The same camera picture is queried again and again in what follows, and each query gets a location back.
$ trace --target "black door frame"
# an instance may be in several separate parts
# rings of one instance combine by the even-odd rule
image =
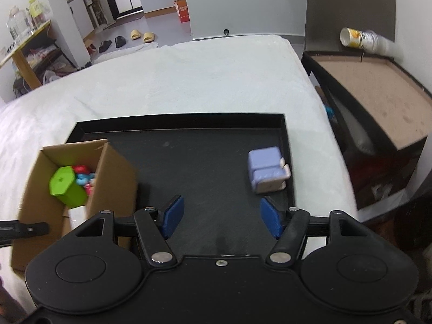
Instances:
[[[107,0],[107,1],[108,1],[109,8],[111,10],[111,13],[112,13],[112,17],[115,20],[118,19],[119,17],[123,17],[125,15],[130,15],[131,13],[143,10],[143,7],[141,6],[141,7],[133,8],[131,10],[128,10],[128,11],[120,13],[118,11],[118,7],[117,7],[117,4],[116,4],[115,0]]]

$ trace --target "yellow slipper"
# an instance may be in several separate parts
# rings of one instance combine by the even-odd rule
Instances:
[[[138,30],[136,29],[132,30],[132,33],[130,34],[130,38],[132,40],[139,39],[140,37],[141,37],[141,33]]]
[[[154,40],[155,40],[155,34],[154,33],[150,32],[150,31],[148,31],[147,33],[144,33],[144,36],[143,36],[143,42],[144,43],[150,43]]]

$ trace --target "black slipper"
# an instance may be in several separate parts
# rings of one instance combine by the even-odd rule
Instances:
[[[106,50],[109,49],[109,47],[111,46],[112,41],[111,40],[104,40],[101,43],[101,46],[99,46],[99,53],[105,52]]]
[[[118,36],[115,38],[115,48],[118,49],[124,45],[126,45],[127,41],[124,37]]]

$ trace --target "blue gripper pad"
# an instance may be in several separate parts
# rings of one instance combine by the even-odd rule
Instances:
[[[184,199],[183,197],[178,198],[174,203],[168,207],[163,216],[163,222],[160,227],[160,232],[165,239],[172,236],[180,223],[184,214]]]
[[[276,208],[274,208],[265,198],[261,199],[260,202],[261,219],[266,225],[271,236],[275,239],[279,239],[284,231],[281,218]]]

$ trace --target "wooden table leg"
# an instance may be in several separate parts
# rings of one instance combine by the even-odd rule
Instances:
[[[21,51],[16,51],[12,55],[12,59],[15,62],[19,71],[21,72],[22,77],[25,79],[27,84],[29,84],[31,90],[34,90],[42,85],[36,74],[33,72],[33,69],[27,63],[27,60],[25,59]]]

